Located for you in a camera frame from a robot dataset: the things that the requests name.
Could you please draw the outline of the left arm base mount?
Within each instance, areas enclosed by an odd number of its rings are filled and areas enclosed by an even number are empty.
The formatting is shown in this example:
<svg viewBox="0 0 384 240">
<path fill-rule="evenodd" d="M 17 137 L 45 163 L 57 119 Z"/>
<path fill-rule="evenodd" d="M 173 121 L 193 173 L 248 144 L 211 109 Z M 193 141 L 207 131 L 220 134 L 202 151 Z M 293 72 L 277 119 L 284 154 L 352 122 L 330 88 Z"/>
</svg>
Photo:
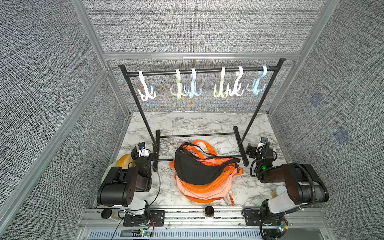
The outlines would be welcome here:
<svg viewBox="0 0 384 240">
<path fill-rule="evenodd" d="M 144 228 L 148 228 L 149 226 L 163 227 L 165 213 L 163 210 L 149 210 L 145 211 L 142 215 L 127 212 L 124 217 L 123 226 Z"/>
</svg>

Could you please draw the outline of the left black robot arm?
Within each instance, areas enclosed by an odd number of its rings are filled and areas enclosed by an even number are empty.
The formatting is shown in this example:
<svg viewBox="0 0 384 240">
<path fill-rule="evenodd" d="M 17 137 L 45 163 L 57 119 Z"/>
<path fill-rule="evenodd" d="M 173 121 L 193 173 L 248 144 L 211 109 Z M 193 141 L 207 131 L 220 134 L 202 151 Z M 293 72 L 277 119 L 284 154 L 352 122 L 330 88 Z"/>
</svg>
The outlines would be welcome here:
<svg viewBox="0 0 384 240">
<path fill-rule="evenodd" d="M 152 187 L 153 153 L 144 142 L 111 164 L 97 193 L 97 203 L 120 208 L 131 216 L 148 218 L 150 204 L 135 195 Z"/>
</svg>

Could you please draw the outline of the black sling bag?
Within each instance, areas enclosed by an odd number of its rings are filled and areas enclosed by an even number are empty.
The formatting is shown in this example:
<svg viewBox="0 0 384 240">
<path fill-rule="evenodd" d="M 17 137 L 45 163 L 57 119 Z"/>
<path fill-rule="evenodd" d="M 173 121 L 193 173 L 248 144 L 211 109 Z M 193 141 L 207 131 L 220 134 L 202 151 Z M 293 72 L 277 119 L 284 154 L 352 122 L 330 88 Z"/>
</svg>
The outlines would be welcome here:
<svg viewBox="0 0 384 240">
<path fill-rule="evenodd" d="M 197 153 L 193 154 L 192 149 L 199 148 L 199 153 L 205 151 L 193 143 L 182 144 L 175 152 L 174 167 L 179 179 L 191 185 L 207 185 L 217 180 L 224 172 L 235 169 L 240 172 L 238 158 L 220 158 L 216 154 L 209 153 L 209 157 L 199 157 Z"/>
</svg>

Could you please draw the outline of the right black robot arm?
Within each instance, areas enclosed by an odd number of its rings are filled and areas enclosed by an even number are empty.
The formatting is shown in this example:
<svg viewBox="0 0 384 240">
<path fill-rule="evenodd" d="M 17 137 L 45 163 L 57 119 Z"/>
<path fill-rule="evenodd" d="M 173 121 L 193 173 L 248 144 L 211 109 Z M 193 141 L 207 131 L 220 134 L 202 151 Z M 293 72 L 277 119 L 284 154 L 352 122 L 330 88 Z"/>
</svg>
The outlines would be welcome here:
<svg viewBox="0 0 384 240">
<path fill-rule="evenodd" d="M 261 183 L 284 183 L 286 189 L 280 195 L 263 201 L 259 215 L 286 214 L 290 210 L 313 206 L 329 200 L 329 191 L 310 164 L 288 163 L 274 166 L 277 153 L 270 143 L 259 143 L 257 147 L 247 146 L 246 154 L 254 161 L 250 175 Z"/>
</svg>

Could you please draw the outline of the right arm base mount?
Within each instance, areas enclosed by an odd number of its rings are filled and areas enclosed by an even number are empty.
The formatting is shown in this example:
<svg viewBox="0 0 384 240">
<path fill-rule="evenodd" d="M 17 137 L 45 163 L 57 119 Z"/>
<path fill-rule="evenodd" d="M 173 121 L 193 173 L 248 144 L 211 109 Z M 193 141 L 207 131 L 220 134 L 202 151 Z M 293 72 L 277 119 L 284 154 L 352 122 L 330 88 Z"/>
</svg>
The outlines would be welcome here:
<svg viewBox="0 0 384 240">
<path fill-rule="evenodd" d="M 265 209 L 243 208 L 242 217 L 247 226 L 258 226 L 263 240 L 280 240 L 288 230 L 288 220 L 280 214 Z"/>
</svg>

